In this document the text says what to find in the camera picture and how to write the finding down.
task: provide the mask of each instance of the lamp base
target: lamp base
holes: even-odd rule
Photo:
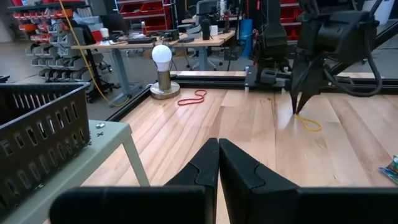
[[[175,82],[171,83],[172,87],[167,91],[160,90],[159,83],[153,84],[150,88],[152,97],[158,100],[166,100],[178,96],[180,94],[180,85]]]

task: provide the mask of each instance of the concrete floor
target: concrete floor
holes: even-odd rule
[[[10,75],[11,83],[42,83],[36,73],[40,70],[30,65],[31,57],[25,56],[25,48],[30,46],[30,42],[13,42],[0,44],[0,75]],[[395,36],[384,45],[373,52],[376,65],[384,78],[398,78],[396,69],[398,59],[398,36]],[[111,54],[104,53],[104,61],[113,65]],[[177,70],[188,70],[184,57],[174,58]],[[130,82],[141,82],[144,85],[153,83],[156,79],[156,68],[152,60],[144,59],[140,54],[132,54],[130,57],[124,57],[124,64],[128,73]],[[228,62],[219,66],[219,71],[225,71]],[[246,65],[252,62],[246,58],[240,58],[236,62],[231,62],[231,71],[241,71]],[[347,72],[371,72],[368,64],[361,65],[357,63],[346,70]],[[115,71],[111,75],[111,81],[117,83]],[[109,99],[117,95],[115,91],[112,95],[107,95]],[[88,105],[90,119],[106,119],[116,112],[117,108],[110,108],[104,99]]]

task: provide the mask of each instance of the desk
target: desk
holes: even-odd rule
[[[195,39],[195,41],[180,44],[178,41],[168,42],[167,45],[173,47],[191,47],[199,51],[199,63],[200,63],[200,70],[208,70],[208,62],[207,62],[207,47],[219,47],[227,40],[234,36],[235,32],[231,31],[228,34],[220,34],[213,39],[210,40],[203,40],[203,39]],[[180,39],[187,37],[186,34],[182,34]],[[161,40],[158,40],[155,45],[162,44]],[[154,48],[153,44],[128,44],[127,42],[123,42],[121,44],[114,44],[114,45],[101,45],[100,43],[91,44],[91,45],[84,45],[84,46],[72,46],[72,49],[83,49],[83,50],[93,50],[93,49],[111,49],[112,50],[112,57],[115,63],[115,69],[118,76],[118,80],[120,82],[122,93],[115,97],[112,100],[113,104],[121,104],[126,101],[128,95],[133,95],[136,93],[137,89],[141,86],[131,85],[127,78],[126,69],[124,67],[123,58],[121,55],[121,49],[151,49]]]
[[[371,74],[341,75],[370,77]],[[169,100],[148,97],[123,119],[134,130],[133,138],[151,185],[163,185],[170,180],[208,138],[228,138],[267,167],[303,187],[396,186],[377,168],[388,165],[392,155],[398,154],[398,96],[355,98],[322,93],[313,97],[301,112],[303,117],[322,124],[322,131],[310,133],[292,116],[288,93],[207,90],[202,104],[177,105],[178,100],[194,97],[194,91],[183,88],[180,96]],[[110,157],[108,165],[93,174],[88,184],[135,185],[137,179],[125,168],[128,161],[122,161],[123,155],[119,151]],[[119,171],[105,171],[110,164],[115,164],[112,170]],[[217,224],[227,223],[223,189],[219,185]]]
[[[229,18],[230,21],[236,21],[238,20],[237,16],[232,16]],[[196,23],[196,15],[194,15],[192,18],[190,19],[183,19],[181,22],[184,23]]]
[[[92,145],[85,147],[79,156],[26,200],[3,224],[43,223],[57,196],[84,183],[121,144],[124,146],[139,184],[149,186],[148,178],[131,138],[130,126],[126,123],[105,122],[105,127],[97,129],[96,125],[100,122],[104,121],[90,121]]]

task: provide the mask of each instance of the light bulb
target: light bulb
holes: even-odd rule
[[[166,72],[170,70],[172,56],[172,51],[166,45],[158,45],[152,50],[152,58],[154,59],[159,72]]]

